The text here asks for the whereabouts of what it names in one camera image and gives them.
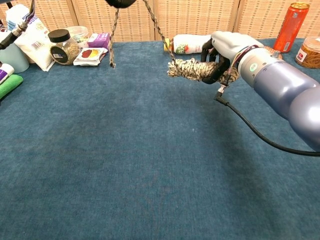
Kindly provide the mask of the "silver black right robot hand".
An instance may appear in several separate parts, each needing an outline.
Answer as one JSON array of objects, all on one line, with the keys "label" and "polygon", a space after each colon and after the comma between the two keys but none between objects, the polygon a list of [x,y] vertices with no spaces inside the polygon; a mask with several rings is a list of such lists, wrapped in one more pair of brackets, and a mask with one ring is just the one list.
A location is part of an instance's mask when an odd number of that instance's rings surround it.
[{"label": "silver black right robot hand", "polygon": [[209,61],[214,62],[219,55],[218,67],[202,81],[209,85],[217,82],[231,66],[236,54],[248,46],[263,47],[264,45],[247,34],[230,31],[213,32],[210,39],[202,45],[200,61],[206,62],[209,50],[212,50]]}]

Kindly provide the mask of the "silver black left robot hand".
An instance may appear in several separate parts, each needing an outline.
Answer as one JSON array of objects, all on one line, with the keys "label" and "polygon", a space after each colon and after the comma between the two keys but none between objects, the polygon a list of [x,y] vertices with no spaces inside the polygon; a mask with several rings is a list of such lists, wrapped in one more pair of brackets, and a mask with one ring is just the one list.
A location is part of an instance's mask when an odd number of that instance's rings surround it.
[{"label": "silver black left robot hand", "polygon": [[125,9],[133,5],[137,0],[105,0],[107,4],[116,9]]}]

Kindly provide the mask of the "white plastic bottle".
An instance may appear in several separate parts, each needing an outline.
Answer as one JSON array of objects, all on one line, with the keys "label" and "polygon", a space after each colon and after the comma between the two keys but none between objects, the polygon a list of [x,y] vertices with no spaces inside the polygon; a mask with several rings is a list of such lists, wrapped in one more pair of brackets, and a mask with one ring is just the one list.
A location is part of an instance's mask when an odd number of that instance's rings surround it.
[{"label": "white plastic bottle", "polygon": [[178,55],[197,54],[202,52],[203,45],[211,39],[211,35],[177,34],[173,38],[165,38],[163,49],[171,50]]}]

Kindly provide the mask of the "orange can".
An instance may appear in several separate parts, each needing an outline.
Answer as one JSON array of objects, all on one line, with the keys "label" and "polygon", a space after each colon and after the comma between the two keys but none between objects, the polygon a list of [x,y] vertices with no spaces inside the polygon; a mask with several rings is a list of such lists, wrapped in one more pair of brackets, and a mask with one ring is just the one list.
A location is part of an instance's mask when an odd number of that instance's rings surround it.
[{"label": "orange can", "polygon": [[287,9],[273,49],[280,53],[288,53],[309,12],[310,5],[305,2],[293,2]]}]

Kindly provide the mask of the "woven bamboo folding screen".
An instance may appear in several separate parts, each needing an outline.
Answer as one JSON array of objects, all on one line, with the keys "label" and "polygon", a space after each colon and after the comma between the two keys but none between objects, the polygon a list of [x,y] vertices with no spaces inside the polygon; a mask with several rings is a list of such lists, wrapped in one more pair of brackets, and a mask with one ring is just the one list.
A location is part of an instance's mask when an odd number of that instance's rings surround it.
[{"label": "woven bamboo folding screen", "polygon": [[114,31],[116,42],[158,41],[160,35],[150,18],[152,9],[162,33],[207,35],[234,31],[256,39],[276,38],[293,2],[309,5],[299,38],[320,36],[320,0],[136,0],[116,11],[105,0],[12,0],[29,7],[49,30],[84,26],[90,33]]}]

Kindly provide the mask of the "small purple box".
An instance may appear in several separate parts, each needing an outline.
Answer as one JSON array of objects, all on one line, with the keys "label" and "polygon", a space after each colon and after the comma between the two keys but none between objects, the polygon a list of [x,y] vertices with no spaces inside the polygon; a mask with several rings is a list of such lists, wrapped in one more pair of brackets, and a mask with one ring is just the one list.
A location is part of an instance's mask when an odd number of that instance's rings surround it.
[{"label": "small purple box", "polygon": [[109,49],[111,35],[109,32],[92,33],[88,38],[87,44],[90,48],[105,48]]}]

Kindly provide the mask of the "round woven rattan coaster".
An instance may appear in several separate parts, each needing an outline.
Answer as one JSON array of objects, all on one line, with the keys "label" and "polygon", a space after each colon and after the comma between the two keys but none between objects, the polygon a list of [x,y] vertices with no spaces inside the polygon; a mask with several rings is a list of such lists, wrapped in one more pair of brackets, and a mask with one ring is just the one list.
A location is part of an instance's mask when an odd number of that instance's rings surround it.
[{"label": "round woven rattan coaster", "polygon": [[269,46],[264,46],[264,48],[265,48],[268,52],[270,52],[270,55],[271,55],[273,58],[277,58],[277,59],[280,59],[280,60],[283,59],[282,54],[280,53],[280,51],[275,50],[275,49],[273,49],[272,47],[269,47]]}]

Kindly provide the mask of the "clear round plastic tub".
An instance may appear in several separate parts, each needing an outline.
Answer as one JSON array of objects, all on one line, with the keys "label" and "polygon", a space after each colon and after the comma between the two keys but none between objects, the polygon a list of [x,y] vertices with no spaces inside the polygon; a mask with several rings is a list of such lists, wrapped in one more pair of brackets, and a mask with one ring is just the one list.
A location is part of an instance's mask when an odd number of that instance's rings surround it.
[{"label": "clear round plastic tub", "polygon": [[65,28],[81,49],[88,47],[89,31],[85,26],[74,25]]}]

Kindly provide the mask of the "white snack packet red print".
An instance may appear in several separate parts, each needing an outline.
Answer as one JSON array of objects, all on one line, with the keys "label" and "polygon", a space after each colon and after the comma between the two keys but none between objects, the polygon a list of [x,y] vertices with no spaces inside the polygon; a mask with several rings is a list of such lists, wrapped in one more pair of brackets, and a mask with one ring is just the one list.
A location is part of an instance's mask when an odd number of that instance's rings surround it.
[{"label": "white snack packet red print", "polygon": [[74,66],[98,66],[101,60],[108,53],[104,47],[86,47],[83,48],[73,61]]}]

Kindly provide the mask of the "glass jar black lid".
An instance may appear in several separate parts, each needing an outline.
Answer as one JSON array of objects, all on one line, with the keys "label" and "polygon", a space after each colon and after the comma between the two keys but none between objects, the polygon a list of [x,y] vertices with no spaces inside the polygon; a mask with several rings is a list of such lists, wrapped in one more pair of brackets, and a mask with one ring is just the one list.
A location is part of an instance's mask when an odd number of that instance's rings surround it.
[{"label": "glass jar black lid", "polygon": [[53,60],[61,65],[73,65],[74,60],[80,53],[80,47],[67,29],[56,29],[48,33],[52,43],[50,55]]}]

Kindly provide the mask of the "white printed plastic bag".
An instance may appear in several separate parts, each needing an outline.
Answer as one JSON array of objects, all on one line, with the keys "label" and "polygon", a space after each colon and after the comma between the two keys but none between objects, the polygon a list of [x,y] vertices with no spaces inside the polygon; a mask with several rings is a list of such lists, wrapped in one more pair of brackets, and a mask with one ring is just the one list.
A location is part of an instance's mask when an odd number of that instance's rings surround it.
[{"label": "white printed plastic bag", "polygon": [[44,72],[50,70],[54,60],[50,54],[53,43],[49,40],[49,30],[35,14],[35,0],[30,7],[16,4],[6,11],[8,30],[12,31],[25,24],[26,30],[14,43]]}]

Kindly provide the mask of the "pale teal cup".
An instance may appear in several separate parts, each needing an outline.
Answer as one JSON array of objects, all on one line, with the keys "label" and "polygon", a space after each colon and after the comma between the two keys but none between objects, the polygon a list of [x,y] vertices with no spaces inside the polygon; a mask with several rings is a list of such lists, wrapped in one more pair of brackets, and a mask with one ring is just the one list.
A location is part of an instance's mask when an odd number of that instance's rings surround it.
[{"label": "pale teal cup", "polygon": [[24,52],[15,43],[0,50],[0,62],[11,65],[15,74],[26,71],[30,66]]}]

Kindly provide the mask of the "purple white toothpaste tube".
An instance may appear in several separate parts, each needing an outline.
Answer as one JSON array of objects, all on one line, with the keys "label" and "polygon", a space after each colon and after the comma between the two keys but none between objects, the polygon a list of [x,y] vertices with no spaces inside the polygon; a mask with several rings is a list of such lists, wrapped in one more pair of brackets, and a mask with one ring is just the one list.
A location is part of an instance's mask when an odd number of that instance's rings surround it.
[{"label": "purple white toothpaste tube", "polygon": [[14,68],[7,63],[0,63],[0,85],[14,73]]}]

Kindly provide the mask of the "green folded cloth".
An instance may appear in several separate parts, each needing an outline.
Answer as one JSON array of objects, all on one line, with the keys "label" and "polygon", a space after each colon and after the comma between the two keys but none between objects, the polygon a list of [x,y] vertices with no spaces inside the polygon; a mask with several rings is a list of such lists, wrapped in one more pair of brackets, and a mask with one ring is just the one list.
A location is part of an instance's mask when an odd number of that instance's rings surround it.
[{"label": "green folded cloth", "polygon": [[0,101],[9,93],[16,89],[24,81],[23,77],[17,74],[12,74],[3,83],[0,84]]}]

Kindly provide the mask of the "blue table cloth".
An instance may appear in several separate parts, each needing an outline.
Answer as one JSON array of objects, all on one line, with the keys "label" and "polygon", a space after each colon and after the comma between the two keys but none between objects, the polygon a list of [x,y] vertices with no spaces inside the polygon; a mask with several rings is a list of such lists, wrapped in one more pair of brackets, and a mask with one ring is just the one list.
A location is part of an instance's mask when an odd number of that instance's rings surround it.
[{"label": "blue table cloth", "polygon": [[320,157],[168,77],[160,41],[114,55],[32,64],[1,101],[0,240],[320,240]]}]

